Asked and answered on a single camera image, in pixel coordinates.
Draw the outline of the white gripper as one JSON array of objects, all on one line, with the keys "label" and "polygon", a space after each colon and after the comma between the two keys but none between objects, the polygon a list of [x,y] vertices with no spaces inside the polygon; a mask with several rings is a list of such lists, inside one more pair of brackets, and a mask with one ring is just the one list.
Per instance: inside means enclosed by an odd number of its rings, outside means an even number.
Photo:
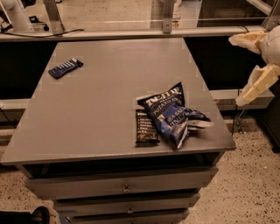
[{"label": "white gripper", "polygon": [[237,106],[251,103],[260,94],[273,86],[280,76],[280,25],[271,31],[249,31],[235,34],[228,41],[232,46],[247,48],[253,53],[261,54],[268,64],[255,66],[248,78],[248,83],[235,99]]}]

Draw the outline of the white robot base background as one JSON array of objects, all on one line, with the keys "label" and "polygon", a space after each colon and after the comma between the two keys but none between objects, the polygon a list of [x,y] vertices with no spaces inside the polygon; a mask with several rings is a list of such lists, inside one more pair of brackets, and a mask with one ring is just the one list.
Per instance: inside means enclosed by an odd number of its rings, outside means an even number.
[{"label": "white robot base background", "polygon": [[15,32],[33,32],[32,23],[21,0],[0,0]]}]

